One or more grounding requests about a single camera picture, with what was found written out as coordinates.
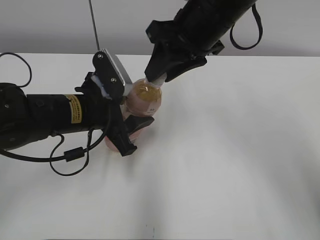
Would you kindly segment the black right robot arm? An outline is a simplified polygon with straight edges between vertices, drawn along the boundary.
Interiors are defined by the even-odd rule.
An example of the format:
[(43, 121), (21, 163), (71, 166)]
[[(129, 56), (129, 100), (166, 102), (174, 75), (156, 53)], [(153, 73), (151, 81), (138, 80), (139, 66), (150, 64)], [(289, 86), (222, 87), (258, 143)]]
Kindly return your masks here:
[(155, 83), (160, 78), (170, 82), (183, 73), (202, 67), (206, 56), (218, 55), (224, 45), (221, 37), (249, 9), (263, 32), (254, 0), (189, 0), (174, 19), (153, 20), (146, 34), (154, 45), (144, 71), (146, 79)]

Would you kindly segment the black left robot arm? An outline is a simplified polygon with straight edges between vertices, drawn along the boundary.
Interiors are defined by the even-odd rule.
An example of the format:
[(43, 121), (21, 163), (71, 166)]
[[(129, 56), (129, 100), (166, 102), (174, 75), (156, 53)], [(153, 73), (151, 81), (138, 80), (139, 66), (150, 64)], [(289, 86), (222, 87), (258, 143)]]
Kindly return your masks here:
[(123, 119), (123, 88), (111, 84), (114, 98), (104, 93), (105, 84), (93, 72), (76, 87), (77, 94), (25, 94), (13, 84), (0, 84), (0, 149), (9, 150), (56, 135), (101, 130), (122, 156), (131, 155), (136, 146), (130, 135), (149, 126), (151, 116), (130, 115)]

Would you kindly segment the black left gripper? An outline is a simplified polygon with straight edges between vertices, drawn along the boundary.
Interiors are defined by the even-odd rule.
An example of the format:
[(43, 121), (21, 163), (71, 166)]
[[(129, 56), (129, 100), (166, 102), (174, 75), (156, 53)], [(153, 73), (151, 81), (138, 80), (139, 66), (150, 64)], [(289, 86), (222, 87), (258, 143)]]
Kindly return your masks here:
[(123, 120), (121, 102), (125, 88), (122, 82), (118, 79), (112, 82), (110, 77), (102, 80), (94, 72), (88, 72), (83, 84), (75, 90), (83, 93), (88, 104), (84, 116), (88, 117), (90, 128), (102, 130), (98, 140), (87, 149), (92, 150), (108, 137), (123, 157), (134, 153), (137, 147), (129, 139), (129, 134), (148, 127), (155, 119), (152, 116), (130, 115)]

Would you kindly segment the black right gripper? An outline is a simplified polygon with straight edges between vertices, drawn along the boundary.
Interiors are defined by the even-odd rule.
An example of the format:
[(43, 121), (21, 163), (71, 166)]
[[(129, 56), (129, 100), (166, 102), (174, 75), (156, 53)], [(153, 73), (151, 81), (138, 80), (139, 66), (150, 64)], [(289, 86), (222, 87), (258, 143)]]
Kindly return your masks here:
[[(224, 26), (208, 19), (153, 20), (146, 34), (153, 52), (144, 71), (149, 82), (154, 82), (166, 72), (168, 83), (180, 75), (204, 66), (208, 55), (218, 55), (224, 45), (220, 38)], [(188, 60), (169, 70), (171, 60)]]

